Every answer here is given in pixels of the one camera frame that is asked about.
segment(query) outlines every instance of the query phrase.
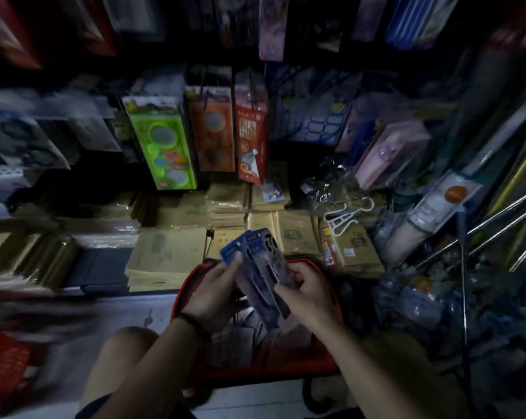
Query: red basket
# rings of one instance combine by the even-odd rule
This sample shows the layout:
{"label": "red basket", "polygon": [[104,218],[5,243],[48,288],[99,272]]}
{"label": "red basket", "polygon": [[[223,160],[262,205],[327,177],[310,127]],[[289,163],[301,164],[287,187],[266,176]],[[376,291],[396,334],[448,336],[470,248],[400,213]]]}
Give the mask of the red basket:
{"label": "red basket", "polygon": [[[344,323],[338,298],[322,270],[308,258],[288,259],[288,262],[307,263],[321,274],[323,280],[327,282],[327,285],[331,289],[335,305],[335,315],[339,321]],[[172,319],[185,307],[207,272],[216,265],[216,262],[204,263],[197,266],[191,272],[177,294],[172,309]],[[280,364],[269,364],[269,362],[266,362],[265,364],[252,364],[250,367],[216,367],[206,364],[203,353],[201,352],[189,374],[186,388],[234,387],[278,380],[324,377],[334,375],[337,372],[337,364],[332,356],[320,340],[312,336],[311,347],[303,356],[303,359],[282,362]]]}
{"label": "red basket", "polygon": [[29,362],[29,348],[0,332],[0,407],[17,390]]}

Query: pink package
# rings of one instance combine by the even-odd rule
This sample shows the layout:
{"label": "pink package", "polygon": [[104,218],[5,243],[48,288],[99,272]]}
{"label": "pink package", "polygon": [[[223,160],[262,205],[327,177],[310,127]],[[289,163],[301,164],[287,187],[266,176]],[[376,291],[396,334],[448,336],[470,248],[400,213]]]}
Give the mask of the pink package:
{"label": "pink package", "polygon": [[259,0],[259,58],[282,61],[287,36],[288,0]]}
{"label": "pink package", "polygon": [[406,161],[430,141],[420,120],[391,123],[371,147],[354,177],[360,188],[378,188],[399,171]]}

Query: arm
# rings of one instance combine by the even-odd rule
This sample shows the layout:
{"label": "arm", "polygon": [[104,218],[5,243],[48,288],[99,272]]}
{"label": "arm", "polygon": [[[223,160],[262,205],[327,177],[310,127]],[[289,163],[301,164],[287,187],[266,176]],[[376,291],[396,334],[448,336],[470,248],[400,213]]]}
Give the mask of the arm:
{"label": "arm", "polygon": [[311,267],[293,264],[299,290],[278,284],[275,291],[292,313],[327,347],[367,419],[428,419],[421,405],[364,349],[333,315],[329,289]]}
{"label": "arm", "polygon": [[[221,263],[211,270],[183,309],[208,332],[221,329],[242,308],[232,297],[240,266],[237,258],[229,269]],[[173,320],[93,419],[167,419],[201,343],[191,324]]]}

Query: orange circle sticker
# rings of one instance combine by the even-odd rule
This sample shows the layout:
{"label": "orange circle sticker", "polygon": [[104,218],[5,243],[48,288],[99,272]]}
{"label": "orange circle sticker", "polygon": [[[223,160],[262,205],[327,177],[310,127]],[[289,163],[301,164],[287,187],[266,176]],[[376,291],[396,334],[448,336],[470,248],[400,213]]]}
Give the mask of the orange circle sticker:
{"label": "orange circle sticker", "polygon": [[451,187],[445,191],[445,199],[453,204],[462,202],[466,196],[467,189],[465,187]]}

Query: knee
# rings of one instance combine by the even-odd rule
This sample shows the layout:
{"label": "knee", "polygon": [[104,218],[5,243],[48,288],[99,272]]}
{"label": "knee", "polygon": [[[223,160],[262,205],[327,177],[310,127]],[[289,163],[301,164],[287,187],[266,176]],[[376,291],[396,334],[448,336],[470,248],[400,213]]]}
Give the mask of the knee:
{"label": "knee", "polygon": [[124,350],[137,356],[143,356],[157,338],[158,334],[154,331],[137,326],[127,326],[104,342],[102,352],[112,354]]}

